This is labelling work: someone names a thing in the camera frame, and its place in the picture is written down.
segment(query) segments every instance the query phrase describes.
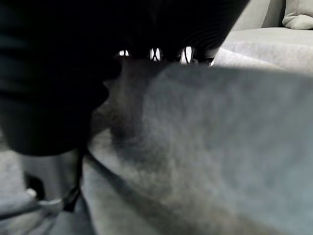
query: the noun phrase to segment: couch cushion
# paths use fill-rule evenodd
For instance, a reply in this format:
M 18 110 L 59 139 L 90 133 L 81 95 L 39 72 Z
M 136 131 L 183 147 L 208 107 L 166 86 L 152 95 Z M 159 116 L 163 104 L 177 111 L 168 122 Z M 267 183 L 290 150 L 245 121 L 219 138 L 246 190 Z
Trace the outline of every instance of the couch cushion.
M 284 12 L 285 0 L 251 0 L 233 30 L 282 26 Z
M 283 24 L 291 29 L 312 29 L 313 1 L 287 0 Z
M 231 32 L 215 65 L 313 74 L 313 31 L 260 28 Z

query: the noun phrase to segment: gray fabric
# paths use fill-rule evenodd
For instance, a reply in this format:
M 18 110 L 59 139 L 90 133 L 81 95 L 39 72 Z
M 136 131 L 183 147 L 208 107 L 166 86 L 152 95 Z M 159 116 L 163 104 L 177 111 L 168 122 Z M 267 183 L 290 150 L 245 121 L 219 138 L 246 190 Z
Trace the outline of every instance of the gray fabric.
M 124 65 L 89 146 L 118 180 L 85 171 L 98 235 L 312 234 L 312 79 L 220 72 Z
M 69 212 L 60 213 L 49 235 L 94 235 L 88 217 Z
M 313 31 L 262 28 L 231 32 L 215 65 L 313 74 Z
M 313 29 L 313 1 L 287 0 L 283 24 L 291 29 Z
M 285 0 L 251 0 L 233 27 L 234 31 L 279 27 L 285 12 Z

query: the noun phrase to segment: gray blanket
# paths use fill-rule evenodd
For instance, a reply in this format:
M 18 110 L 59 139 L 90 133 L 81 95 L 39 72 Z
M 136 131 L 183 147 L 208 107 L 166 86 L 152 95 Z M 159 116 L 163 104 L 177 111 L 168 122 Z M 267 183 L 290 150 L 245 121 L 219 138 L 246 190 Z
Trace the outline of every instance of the gray blanket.
M 310 78 L 126 61 L 108 86 L 82 186 L 98 235 L 312 234 Z

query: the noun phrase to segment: gray couch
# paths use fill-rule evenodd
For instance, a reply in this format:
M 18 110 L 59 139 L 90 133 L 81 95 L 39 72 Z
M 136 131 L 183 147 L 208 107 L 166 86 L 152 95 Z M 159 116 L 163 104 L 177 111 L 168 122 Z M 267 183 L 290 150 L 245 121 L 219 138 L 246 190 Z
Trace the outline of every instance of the gray couch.
M 313 74 L 313 31 L 284 28 L 286 0 L 251 0 L 215 65 Z

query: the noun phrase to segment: gray pillow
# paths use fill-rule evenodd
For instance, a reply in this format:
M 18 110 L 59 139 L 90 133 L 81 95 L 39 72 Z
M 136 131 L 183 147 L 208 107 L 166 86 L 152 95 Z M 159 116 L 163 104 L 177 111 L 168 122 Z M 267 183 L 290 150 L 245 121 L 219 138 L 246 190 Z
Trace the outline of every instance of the gray pillow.
M 313 0 L 287 0 L 283 25 L 291 29 L 313 29 Z

